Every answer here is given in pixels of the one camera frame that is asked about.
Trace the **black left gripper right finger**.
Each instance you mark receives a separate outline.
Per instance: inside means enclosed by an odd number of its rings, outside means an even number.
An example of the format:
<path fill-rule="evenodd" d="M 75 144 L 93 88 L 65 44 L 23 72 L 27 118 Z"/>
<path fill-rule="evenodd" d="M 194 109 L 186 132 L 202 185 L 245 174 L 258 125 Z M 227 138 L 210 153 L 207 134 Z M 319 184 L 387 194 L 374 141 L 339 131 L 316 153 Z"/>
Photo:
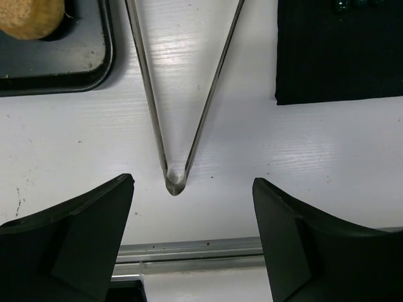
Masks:
<path fill-rule="evenodd" d="M 274 301 L 401 301 L 402 231 L 360 226 L 263 178 L 253 203 Z"/>

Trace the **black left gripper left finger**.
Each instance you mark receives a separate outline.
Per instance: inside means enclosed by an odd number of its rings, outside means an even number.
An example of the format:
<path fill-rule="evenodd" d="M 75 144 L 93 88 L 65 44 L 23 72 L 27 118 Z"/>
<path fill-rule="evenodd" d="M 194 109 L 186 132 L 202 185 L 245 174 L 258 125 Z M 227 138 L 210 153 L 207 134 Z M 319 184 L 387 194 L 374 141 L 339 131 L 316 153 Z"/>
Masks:
<path fill-rule="evenodd" d="M 1 301 L 104 301 L 133 200 L 114 179 L 1 225 Z"/>

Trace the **steel tongs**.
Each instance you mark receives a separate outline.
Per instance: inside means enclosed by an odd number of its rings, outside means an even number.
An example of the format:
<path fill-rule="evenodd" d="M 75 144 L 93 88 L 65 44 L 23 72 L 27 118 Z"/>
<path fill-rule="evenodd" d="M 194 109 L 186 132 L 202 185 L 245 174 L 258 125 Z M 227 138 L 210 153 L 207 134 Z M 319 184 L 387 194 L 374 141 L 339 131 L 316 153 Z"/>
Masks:
<path fill-rule="evenodd" d="M 137 11 L 137 6 L 135 1 L 126 1 L 126 9 L 130 21 L 130 27 L 132 31 L 132 36 L 134 40 L 134 45 L 135 49 L 137 52 L 137 58 L 138 58 L 138 63 L 140 67 L 140 72 L 142 75 L 142 82 L 144 85 L 144 91 L 145 91 L 145 96 L 147 100 L 147 104 L 149 107 L 149 112 L 150 112 L 150 119 L 152 122 L 153 130 L 154 130 L 154 135 L 156 138 L 156 147 L 157 147 L 157 152 L 159 155 L 159 160 L 161 163 L 161 169 L 162 169 L 162 174 L 164 176 L 164 182 L 166 189 L 168 193 L 172 196 L 177 196 L 181 194 L 184 189 L 186 188 L 188 178 L 190 175 L 191 168 L 193 166 L 193 163 L 195 161 L 196 153 L 198 150 L 198 146 L 202 137 L 203 133 L 203 128 L 205 126 L 205 122 L 207 120 L 208 112 L 215 94 L 215 90 L 217 88 L 217 85 L 219 83 L 219 79 L 222 73 L 222 69 L 225 64 L 225 59 L 227 57 L 230 44 L 232 41 L 232 38 L 234 36 L 234 33 L 236 31 L 236 27 L 244 6 L 244 1 L 239 1 L 236 6 L 236 10 L 234 13 L 234 17 L 232 19 L 232 22 L 229 27 L 229 32 L 227 35 L 227 38 L 224 43 L 224 47 L 222 50 L 222 53 L 220 55 L 219 62 L 217 64 L 217 68 L 214 73 L 214 77 L 205 101 L 205 104 L 203 106 L 203 111 L 201 112 L 200 120 L 198 122 L 198 126 L 195 132 L 195 136 L 193 138 L 190 151 L 188 153 L 186 163 L 184 165 L 184 172 L 183 172 L 183 177 L 180 180 L 172 180 L 171 177 L 169 176 L 169 164 L 167 161 L 167 155 L 164 147 L 164 140 L 163 140 L 163 135 L 162 135 L 162 128 L 161 124 L 159 122 L 159 116 L 157 112 L 157 104 L 156 104 L 156 99 L 154 95 L 154 89 L 152 87 L 152 79 L 151 79 L 151 74 L 150 74 L 150 68 L 149 64 L 147 62 L 147 55 L 145 51 L 145 45 L 144 45 L 144 40 L 142 37 L 142 31 L 141 31 L 141 26 L 140 26 L 140 19 L 139 19 L 139 14 Z"/>

